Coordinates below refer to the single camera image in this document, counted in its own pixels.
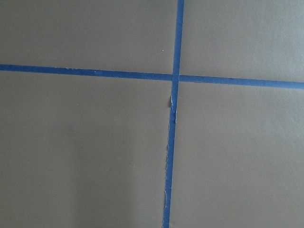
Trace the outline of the blue tape line left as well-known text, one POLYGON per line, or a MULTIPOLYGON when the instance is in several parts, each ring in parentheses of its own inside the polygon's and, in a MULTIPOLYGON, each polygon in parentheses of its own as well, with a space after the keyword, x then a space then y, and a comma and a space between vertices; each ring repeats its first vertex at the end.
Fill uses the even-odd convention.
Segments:
POLYGON ((172 68, 172 79, 171 79, 171 109, 170 109, 169 128, 168 128, 168 149, 167 149, 167 159, 166 159, 165 190, 164 190, 165 202, 164 202, 163 218, 162 218, 163 228, 168 228, 170 226, 171 193, 172 193, 176 116, 177 116, 179 77, 180 77, 180 64, 181 64, 180 60, 181 60, 183 17, 184 17, 184 1, 179 0, 177 5, 174 56, 173 56, 173 68, 172 68))

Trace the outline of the blue tape line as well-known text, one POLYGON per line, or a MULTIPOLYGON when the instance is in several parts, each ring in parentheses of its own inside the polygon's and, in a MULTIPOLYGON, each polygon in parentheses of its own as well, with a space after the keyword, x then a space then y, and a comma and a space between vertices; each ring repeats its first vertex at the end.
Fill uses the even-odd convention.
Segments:
POLYGON ((163 218, 162 218, 163 228, 168 228, 170 226, 171 193, 172 193, 176 116, 177 116, 179 77, 180 77, 180 64, 181 64, 180 60, 181 60, 183 17, 184 17, 184 1, 179 0, 177 5, 174 56, 173 56, 173 68, 172 68, 172 79, 171 79, 171 109, 170 109, 169 128, 168 128, 168 149, 167 149, 167 159, 166 159, 165 190, 164 190, 165 202, 164 202, 163 218))
MULTIPOLYGON (((0 69, 1 69, 1 71, 61 74, 61 75, 76 75, 76 76, 130 78, 130 79, 161 80, 161 81, 171 81, 173 79, 172 74, 108 71, 108 70, 78 69, 78 68, 48 67, 48 66, 41 67, 41 66, 23 66, 23 65, 1 64, 0 69)), ((180 82, 189 82, 189 83, 206 83, 206 84, 209 83, 209 84, 276 87, 276 88, 290 88, 290 89, 303 89, 304 88, 303 82, 227 78, 227 77, 213 77, 213 76, 180 75, 179 81, 180 82)))

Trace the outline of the blue tape line back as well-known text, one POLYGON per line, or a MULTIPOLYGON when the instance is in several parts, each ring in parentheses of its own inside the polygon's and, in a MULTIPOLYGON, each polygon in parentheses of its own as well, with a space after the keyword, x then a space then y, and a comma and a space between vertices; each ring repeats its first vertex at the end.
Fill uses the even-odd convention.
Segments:
MULTIPOLYGON (((1 64, 0 69, 1 69, 1 71, 61 74, 61 75, 76 75, 76 76, 130 78, 130 79, 161 80, 161 81, 171 81, 173 79, 172 74, 108 71, 108 70, 78 69, 78 68, 48 67, 48 66, 41 67, 41 66, 23 66, 23 65, 1 64)), ((290 89, 303 89, 304 88, 303 82, 227 78, 227 77, 213 77, 213 76, 180 75, 179 81, 180 82, 189 82, 189 83, 206 83, 206 84, 209 83, 209 84, 276 87, 276 88, 290 88, 290 89)))

